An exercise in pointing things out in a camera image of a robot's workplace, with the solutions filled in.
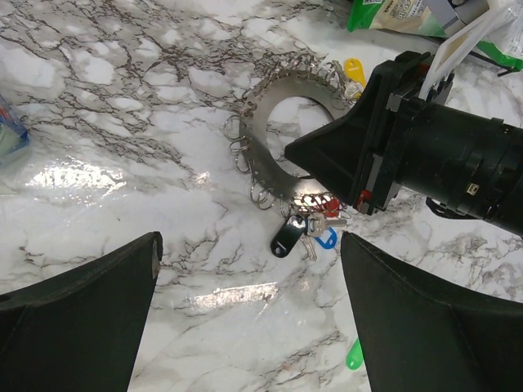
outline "white marble table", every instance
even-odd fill
[[[338,254],[270,254],[281,217],[251,204],[221,134],[230,103],[284,53],[355,56],[368,77],[404,50],[433,50],[349,34],[348,12],[342,0],[0,2],[0,93],[33,144],[24,167],[2,173],[0,293],[159,230],[165,257],[130,390],[369,390],[364,367],[344,363],[356,333]],[[466,61],[449,105],[520,126],[522,91],[521,75]],[[307,110],[284,112],[299,123]],[[523,301],[521,240],[436,218],[420,195],[402,192],[373,217],[351,212],[348,229]]]

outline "green object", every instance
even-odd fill
[[[358,370],[363,363],[363,351],[361,350],[360,338],[351,347],[351,351],[346,356],[346,366],[351,370]]]
[[[518,15],[512,23],[485,37],[477,48],[489,58],[513,70],[523,69],[523,2],[507,13]],[[354,0],[347,28],[389,29],[401,33],[446,38],[425,0]]]

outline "blue package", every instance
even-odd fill
[[[10,163],[15,154],[29,145],[29,133],[0,96],[0,167]]]

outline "plastic package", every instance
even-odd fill
[[[389,29],[401,33],[447,37],[427,0],[355,0],[348,29]],[[503,24],[477,45],[498,64],[523,69],[523,0],[489,0],[506,7]]]
[[[0,167],[18,158],[24,147],[28,145],[27,129],[0,96]]]

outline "bunch of keys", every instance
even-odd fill
[[[308,257],[316,261],[318,257],[311,238],[319,240],[319,237],[321,237],[326,229],[330,229],[333,235],[336,235],[332,230],[332,226],[344,225],[346,225],[345,219],[328,220],[321,212],[315,212],[308,217],[291,215],[270,242],[270,250],[276,257],[286,257],[294,245],[296,245],[298,239],[301,239],[307,250]]]

